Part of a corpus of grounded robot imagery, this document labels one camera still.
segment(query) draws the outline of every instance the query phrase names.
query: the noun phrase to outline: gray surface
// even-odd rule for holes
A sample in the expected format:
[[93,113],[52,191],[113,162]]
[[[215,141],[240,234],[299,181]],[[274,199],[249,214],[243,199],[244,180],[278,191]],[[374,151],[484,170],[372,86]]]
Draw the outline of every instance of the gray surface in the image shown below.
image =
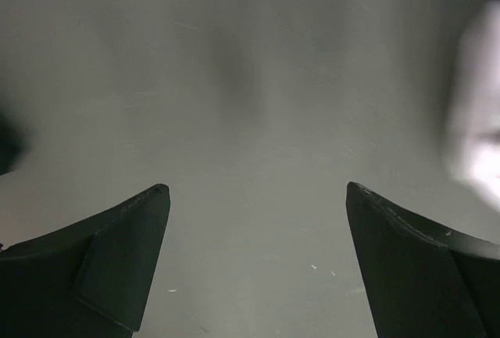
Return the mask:
[[349,180],[500,240],[438,143],[482,1],[0,0],[1,104],[31,144],[0,178],[2,241],[164,182],[137,337],[374,338]]

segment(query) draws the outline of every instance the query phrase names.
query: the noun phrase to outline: white object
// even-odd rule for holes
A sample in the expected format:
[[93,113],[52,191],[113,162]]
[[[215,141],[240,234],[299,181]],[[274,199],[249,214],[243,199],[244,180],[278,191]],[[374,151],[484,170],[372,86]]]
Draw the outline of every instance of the white object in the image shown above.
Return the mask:
[[500,2],[464,34],[448,123],[452,176],[500,210]]

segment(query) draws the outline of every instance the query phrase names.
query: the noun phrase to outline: black object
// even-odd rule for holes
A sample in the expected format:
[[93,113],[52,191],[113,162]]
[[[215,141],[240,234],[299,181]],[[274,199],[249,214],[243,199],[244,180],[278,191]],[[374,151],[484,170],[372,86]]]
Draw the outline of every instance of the black object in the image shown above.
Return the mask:
[[167,186],[0,252],[1,338],[130,338],[170,210]]
[[347,213],[380,338],[500,337],[500,247],[356,184]]
[[20,135],[0,114],[0,175],[9,172],[23,150]]

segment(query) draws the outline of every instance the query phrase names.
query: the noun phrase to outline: white speck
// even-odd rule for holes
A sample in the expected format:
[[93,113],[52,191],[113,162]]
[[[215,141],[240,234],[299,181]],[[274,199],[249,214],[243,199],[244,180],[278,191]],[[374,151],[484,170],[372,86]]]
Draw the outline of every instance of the white speck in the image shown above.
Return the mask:
[[191,24],[186,24],[186,23],[181,23],[181,22],[174,22],[173,24],[175,24],[176,26],[180,26],[180,27],[191,28],[192,30],[198,29],[197,27],[192,26]]
[[355,289],[349,290],[345,295],[354,295],[354,294],[360,294],[360,293],[365,293],[366,289],[362,287],[356,287]]

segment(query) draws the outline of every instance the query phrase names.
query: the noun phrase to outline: blurry white object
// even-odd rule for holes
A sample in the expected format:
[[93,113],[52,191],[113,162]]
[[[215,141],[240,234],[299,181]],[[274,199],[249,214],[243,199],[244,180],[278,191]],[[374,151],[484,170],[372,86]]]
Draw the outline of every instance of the blurry white object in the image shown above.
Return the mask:
[[452,176],[500,211],[500,2],[464,34],[448,123]]

